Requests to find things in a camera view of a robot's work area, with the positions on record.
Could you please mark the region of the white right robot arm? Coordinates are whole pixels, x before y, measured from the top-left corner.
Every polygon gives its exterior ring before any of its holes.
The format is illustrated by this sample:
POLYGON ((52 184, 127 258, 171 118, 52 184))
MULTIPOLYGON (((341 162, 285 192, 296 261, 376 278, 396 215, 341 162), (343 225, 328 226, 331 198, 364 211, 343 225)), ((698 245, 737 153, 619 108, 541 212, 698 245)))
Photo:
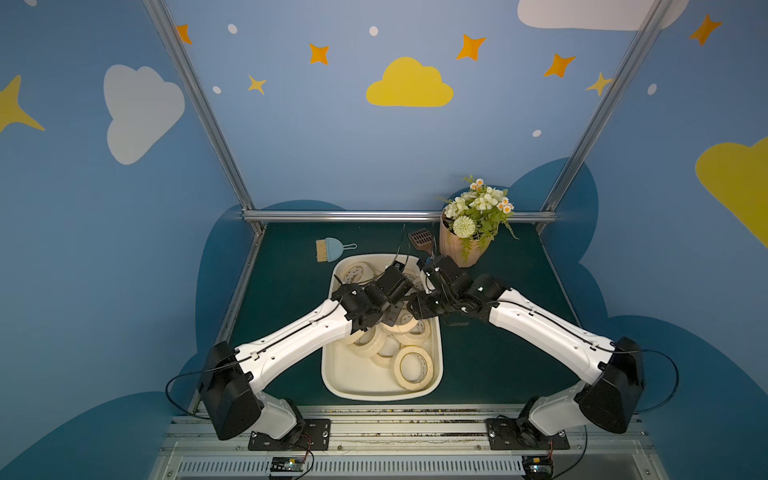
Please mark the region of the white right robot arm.
POLYGON ((572 387, 525 404, 515 421, 522 438, 539 441, 587 425, 614 434, 627 431, 645 389, 643 352, 636 342, 580 329, 488 274, 470 277, 448 256, 421 259, 417 266, 424 288, 408 303, 414 317, 457 313, 488 322, 577 376, 572 387))

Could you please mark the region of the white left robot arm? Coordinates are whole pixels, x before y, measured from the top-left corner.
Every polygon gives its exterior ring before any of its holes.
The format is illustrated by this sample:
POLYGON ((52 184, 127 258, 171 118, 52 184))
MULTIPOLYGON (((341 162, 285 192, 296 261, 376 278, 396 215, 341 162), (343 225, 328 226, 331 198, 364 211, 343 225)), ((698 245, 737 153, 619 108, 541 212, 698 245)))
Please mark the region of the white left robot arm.
POLYGON ((282 372, 327 344, 367 331, 384 310, 413 286, 405 265, 394 262, 364 285, 340 285, 318 307, 282 329, 237 347, 222 341, 208 353, 198 392, 217 438, 247 431, 289 447, 297 445, 306 421, 296 405, 265 392, 282 372))

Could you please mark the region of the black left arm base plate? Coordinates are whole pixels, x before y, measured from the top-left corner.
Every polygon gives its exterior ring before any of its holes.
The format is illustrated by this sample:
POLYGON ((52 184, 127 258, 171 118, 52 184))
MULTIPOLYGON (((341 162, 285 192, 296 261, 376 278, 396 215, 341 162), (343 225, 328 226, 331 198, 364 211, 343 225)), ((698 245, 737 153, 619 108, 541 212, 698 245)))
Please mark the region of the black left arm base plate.
POLYGON ((249 451, 327 451, 332 422, 330 419, 304 419, 284 437, 274 439, 267 434, 253 431, 249 451))

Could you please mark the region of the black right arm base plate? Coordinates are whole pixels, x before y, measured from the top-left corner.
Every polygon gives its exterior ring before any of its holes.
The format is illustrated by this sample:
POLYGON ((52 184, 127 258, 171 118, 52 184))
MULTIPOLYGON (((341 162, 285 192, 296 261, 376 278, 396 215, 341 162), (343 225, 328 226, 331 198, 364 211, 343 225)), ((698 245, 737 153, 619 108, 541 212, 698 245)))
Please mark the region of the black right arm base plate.
POLYGON ((567 436, 545 436, 528 423, 506 416, 485 420, 486 435, 492 450, 569 450, 567 436))

